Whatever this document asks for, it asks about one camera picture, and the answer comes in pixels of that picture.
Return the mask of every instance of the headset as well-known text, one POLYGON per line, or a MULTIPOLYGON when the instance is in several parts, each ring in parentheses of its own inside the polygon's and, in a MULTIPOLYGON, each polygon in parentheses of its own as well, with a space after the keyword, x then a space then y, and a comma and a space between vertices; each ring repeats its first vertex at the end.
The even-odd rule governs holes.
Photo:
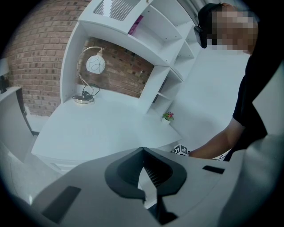
POLYGON ((194 33, 196 35, 197 42, 205 49, 207 47, 207 32, 205 29, 208 15, 214 9, 220 7, 222 4, 209 3, 205 5, 198 13, 199 23, 194 27, 194 33))

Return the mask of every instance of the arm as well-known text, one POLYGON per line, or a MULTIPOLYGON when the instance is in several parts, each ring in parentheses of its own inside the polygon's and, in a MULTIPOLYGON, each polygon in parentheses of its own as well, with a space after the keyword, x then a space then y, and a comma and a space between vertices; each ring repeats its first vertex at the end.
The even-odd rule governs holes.
POLYGON ((196 158, 215 158, 233 148, 239 140, 245 127, 231 119, 229 125, 202 147, 189 153, 189 156, 196 158))

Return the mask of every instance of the air vent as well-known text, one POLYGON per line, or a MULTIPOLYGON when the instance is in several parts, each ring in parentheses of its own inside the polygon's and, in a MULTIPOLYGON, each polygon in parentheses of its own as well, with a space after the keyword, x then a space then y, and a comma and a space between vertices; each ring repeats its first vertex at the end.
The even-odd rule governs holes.
POLYGON ((103 0, 94 10, 95 14, 123 21, 140 0, 103 0))

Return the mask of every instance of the lamp shade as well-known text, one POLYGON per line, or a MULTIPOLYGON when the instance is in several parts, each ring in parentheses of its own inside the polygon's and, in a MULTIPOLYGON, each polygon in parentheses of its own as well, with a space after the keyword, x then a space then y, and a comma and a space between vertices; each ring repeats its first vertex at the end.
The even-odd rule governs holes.
POLYGON ((101 55, 91 56, 86 63, 86 68, 91 73, 101 74, 106 67, 106 62, 101 55))
POLYGON ((0 59, 0 76, 9 72, 7 59, 0 59))

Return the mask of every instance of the man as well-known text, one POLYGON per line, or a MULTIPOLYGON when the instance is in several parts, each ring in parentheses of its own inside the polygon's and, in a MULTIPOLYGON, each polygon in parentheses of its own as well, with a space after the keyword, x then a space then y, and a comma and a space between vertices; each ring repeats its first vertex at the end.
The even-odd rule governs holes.
POLYGON ((267 134, 252 102, 272 77, 268 72, 273 64, 268 65, 271 47, 264 45, 271 40, 267 39, 269 32, 262 21, 257 23, 229 4, 207 4, 198 13, 198 19, 199 27, 206 31, 213 44, 227 45, 228 49, 242 50, 251 55, 229 125, 190 153, 191 157, 211 159, 230 150, 224 159, 229 161, 233 152, 246 149, 267 134))

